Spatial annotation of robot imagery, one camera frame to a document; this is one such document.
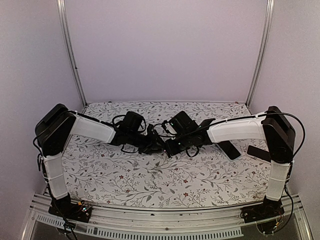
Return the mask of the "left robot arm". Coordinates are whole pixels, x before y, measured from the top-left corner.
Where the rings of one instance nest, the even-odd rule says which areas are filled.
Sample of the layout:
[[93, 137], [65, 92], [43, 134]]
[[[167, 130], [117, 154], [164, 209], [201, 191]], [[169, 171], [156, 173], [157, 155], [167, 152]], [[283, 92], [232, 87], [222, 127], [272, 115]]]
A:
[[65, 182], [62, 157], [73, 135], [96, 140], [111, 146], [131, 145], [139, 154], [154, 154], [163, 150], [163, 142], [146, 124], [143, 116], [129, 111], [119, 122], [99, 119], [69, 110], [57, 104], [35, 127], [34, 146], [39, 150], [38, 164], [43, 173], [55, 209], [63, 216], [74, 213], [70, 193]]

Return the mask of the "phone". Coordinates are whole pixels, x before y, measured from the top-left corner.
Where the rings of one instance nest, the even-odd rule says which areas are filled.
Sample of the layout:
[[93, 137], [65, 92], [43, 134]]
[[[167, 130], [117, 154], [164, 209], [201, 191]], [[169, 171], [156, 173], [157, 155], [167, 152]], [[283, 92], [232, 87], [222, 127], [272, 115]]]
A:
[[234, 161], [241, 156], [241, 153], [230, 141], [218, 142], [217, 145], [231, 161]]

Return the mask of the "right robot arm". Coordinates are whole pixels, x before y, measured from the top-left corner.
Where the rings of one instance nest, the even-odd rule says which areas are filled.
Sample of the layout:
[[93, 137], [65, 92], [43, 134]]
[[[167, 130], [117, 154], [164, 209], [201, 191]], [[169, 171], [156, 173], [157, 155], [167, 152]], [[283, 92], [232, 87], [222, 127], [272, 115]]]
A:
[[276, 106], [256, 115], [216, 120], [205, 119], [197, 124], [184, 111], [162, 123], [162, 128], [170, 134], [165, 141], [165, 152], [174, 156], [191, 147], [218, 144], [232, 140], [264, 140], [268, 148], [271, 170], [264, 203], [258, 213], [269, 218], [278, 210], [285, 184], [289, 178], [294, 158], [296, 132], [287, 120], [287, 114]]

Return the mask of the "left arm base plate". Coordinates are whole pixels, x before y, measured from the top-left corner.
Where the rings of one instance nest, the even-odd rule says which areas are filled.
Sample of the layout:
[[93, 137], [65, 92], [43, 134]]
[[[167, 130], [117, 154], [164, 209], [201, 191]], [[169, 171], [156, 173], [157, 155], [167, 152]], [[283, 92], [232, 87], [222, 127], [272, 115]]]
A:
[[52, 202], [48, 213], [67, 220], [88, 223], [91, 218], [92, 210], [92, 206], [88, 204]]

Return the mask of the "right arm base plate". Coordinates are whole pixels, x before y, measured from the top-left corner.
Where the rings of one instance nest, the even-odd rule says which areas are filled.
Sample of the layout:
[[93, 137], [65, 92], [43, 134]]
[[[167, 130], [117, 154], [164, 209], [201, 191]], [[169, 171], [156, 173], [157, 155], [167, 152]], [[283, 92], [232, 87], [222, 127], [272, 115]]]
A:
[[245, 223], [261, 221], [256, 224], [258, 231], [263, 235], [271, 235], [280, 226], [284, 213], [282, 202], [279, 200], [243, 207], [240, 217]]

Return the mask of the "black smartphone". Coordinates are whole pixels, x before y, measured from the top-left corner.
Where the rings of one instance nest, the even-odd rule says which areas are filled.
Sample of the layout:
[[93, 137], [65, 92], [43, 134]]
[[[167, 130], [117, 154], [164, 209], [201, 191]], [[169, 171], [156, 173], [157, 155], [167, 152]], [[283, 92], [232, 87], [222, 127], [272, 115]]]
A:
[[253, 145], [249, 145], [247, 148], [246, 153], [249, 156], [258, 158], [260, 160], [266, 161], [266, 162], [271, 162], [271, 156], [270, 153], [266, 150], [263, 150], [261, 148], [255, 147]]

